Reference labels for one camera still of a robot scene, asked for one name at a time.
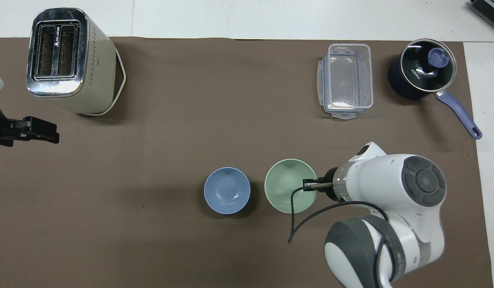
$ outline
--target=white table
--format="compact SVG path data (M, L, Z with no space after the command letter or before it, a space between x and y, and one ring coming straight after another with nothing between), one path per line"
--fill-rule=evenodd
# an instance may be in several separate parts
M35 15L78 7L108 36L465 42L494 281L494 28L462 0L0 0L0 37Z

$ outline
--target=pot handle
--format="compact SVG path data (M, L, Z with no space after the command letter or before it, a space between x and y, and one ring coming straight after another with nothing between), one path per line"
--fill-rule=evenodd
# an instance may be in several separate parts
M466 109L464 109L462 104L460 104L460 102L457 101L455 96L451 95L446 90L436 92L434 93L434 95L436 96L437 100L439 100L439 102L445 104L446 106L450 107L450 109L452 109L452 111L455 113L457 118L464 125L468 133L471 135L471 137L473 137L473 139L482 138L482 132L480 131L480 129L478 129L473 119L470 117Z

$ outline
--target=green bowl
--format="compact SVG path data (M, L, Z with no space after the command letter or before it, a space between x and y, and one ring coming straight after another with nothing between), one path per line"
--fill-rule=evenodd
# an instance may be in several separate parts
M291 213L290 197L293 190L302 187L302 179L316 179L315 171L298 159L277 162L265 177L265 195L274 208ZM293 210L300 213L315 201L316 191L299 191L293 196Z

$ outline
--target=brown mat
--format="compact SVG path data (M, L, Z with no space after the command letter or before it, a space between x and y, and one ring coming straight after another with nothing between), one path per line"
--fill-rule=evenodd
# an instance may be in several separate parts
M449 185L443 256L394 287L492 286L475 141L433 96L411 102L391 90L387 68L406 42L365 42L375 103L343 122L316 93L317 62L337 41L113 41L125 89L107 115L83 117L30 95L28 39L0 39L5 115L60 132L58 145L0 146L0 287L340 287L325 236L367 210L323 213L288 245L290 216L270 206L263 181L284 158L323 175L370 141L432 159ZM471 111L463 46L447 44L459 62L449 91ZM229 217L203 198L222 166L252 184L247 207ZM297 221L329 204L319 195Z

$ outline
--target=toaster slot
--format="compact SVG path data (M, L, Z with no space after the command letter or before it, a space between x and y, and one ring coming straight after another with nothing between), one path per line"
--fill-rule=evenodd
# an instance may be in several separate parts
M73 75L75 61L75 25L64 25L60 29L60 49L58 51L58 76Z
M37 76L50 76L53 64L53 44L55 42L56 27L42 26L40 28L39 53Z

